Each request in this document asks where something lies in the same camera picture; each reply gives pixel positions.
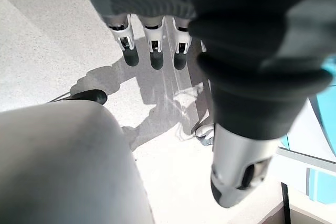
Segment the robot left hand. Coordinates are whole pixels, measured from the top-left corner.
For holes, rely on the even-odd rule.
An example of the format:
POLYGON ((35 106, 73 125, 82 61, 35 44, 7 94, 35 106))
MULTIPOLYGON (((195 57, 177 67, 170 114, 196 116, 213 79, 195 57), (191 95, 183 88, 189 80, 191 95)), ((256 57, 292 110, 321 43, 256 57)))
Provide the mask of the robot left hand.
POLYGON ((211 83, 214 145, 211 188, 224 208, 264 179, 275 142, 307 98, 332 75, 335 0, 90 0, 114 15, 179 16, 206 51, 197 62, 211 83))

